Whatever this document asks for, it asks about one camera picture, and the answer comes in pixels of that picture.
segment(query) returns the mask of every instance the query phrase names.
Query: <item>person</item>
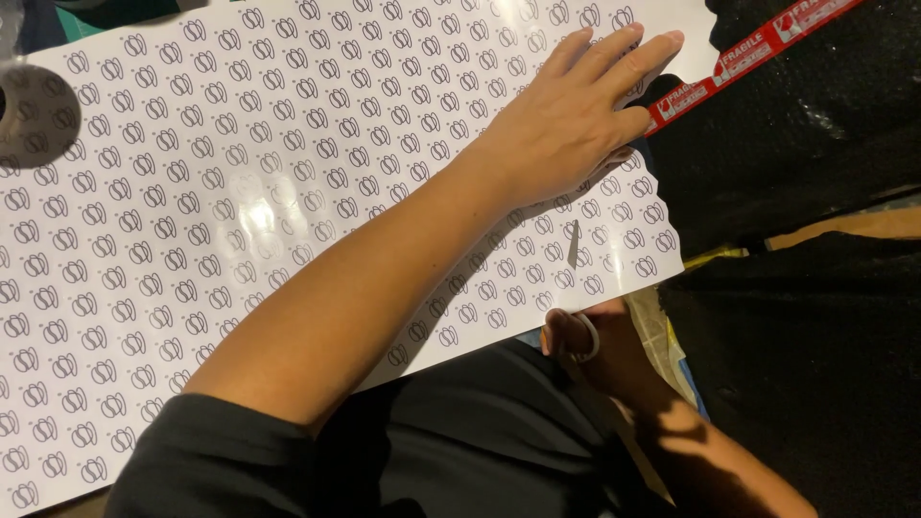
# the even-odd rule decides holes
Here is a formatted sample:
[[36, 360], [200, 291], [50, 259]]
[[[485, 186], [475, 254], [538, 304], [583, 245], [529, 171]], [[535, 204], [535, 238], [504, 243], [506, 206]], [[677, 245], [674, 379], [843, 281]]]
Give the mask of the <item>person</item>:
[[554, 360], [592, 347], [566, 312], [547, 314], [541, 351], [507, 340], [350, 395], [509, 210], [575, 190], [645, 132], [647, 110], [613, 106], [683, 35], [611, 66], [642, 35], [561, 40], [444, 170], [266, 298], [140, 437], [106, 516], [815, 516], [655, 373], [621, 300], [584, 311], [600, 351], [578, 367], [631, 417], [674, 505]]

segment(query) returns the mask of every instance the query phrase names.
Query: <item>white sticker paper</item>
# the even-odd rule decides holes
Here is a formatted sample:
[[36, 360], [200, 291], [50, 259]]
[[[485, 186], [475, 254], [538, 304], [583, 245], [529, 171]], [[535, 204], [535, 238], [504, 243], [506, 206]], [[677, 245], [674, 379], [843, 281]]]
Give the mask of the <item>white sticker paper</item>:
[[[647, 32], [671, 21], [709, 32], [712, 20], [687, 25], [701, 2], [667, 17], [652, 8], [666, 4], [236, 3], [7, 71], [0, 513], [110, 484], [249, 311], [447, 165], [568, 32], [591, 25], [600, 37], [635, 16]], [[682, 11], [697, 15], [669, 18]], [[715, 58], [694, 61], [672, 64], [707, 75]], [[550, 308], [681, 272], [656, 191], [635, 153], [577, 192], [509, 213], [363, 388], [534, 328]]]

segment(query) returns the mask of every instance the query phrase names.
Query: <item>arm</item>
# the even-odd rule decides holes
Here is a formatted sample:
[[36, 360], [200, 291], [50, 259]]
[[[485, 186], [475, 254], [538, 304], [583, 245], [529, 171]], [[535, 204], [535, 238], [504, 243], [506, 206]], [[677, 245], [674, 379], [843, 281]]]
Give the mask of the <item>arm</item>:
[[[693, 516], [814, 517], [783, 478], [703, 419], [652, 368], [621, 299], [584, 311], [600, 351], [582, 364], [587, 381], [625, 407], [636, 438], [682, 511]], [[585, 325], [560, 310], [547, 314], [545, 354], [590, 349]]]
[[425, 296], [508, 210], [572, 191], [646, 130], [612, 106], [681, 47], [621, 29], [578, 59], [590, 29], [561, 41], [486, 132], [401, 203], [342, 237], [250, 313], [185, 386], [316, 434], [378, 363]]

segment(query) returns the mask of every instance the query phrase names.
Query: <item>hand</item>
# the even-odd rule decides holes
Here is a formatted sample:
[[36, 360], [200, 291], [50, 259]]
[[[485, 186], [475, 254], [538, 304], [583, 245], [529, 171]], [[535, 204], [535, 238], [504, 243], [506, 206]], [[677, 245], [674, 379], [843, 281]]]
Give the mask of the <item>hand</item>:
[[643, 26], [632, 23], [586, 51], [591, 33], [589, 27], [561, 40], [530, 85], [458, 156], [498, 183], [509, 208], [576, 190], [612, 151], [644, 134], [645, 108], [613, 106], [684, 42], [674, 30], [610, 66], [643, 36]]
[[[598, 330], [600, 347], [595, 358], [580, 363], [586, 381], [628, 407], [642, 405], [644, 394], [658, 391], [665, 381], [649, 363], [624, 299], [611, 299], [582, 311]], [[550, 310], [541, 330], [544, 355], [591, 351], [591, 334], [581, 320], [563, 310]]]

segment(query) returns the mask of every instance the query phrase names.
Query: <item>black shirt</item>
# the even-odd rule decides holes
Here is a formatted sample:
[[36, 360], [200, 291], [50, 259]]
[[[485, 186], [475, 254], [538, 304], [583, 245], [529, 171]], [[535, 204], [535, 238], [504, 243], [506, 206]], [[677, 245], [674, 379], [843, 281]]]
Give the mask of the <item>black shirt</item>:
[[137, 442], [106, 516], [672, 516], [570, 389], [508, 340], [352, 395], [316, 441], [180, 395]]

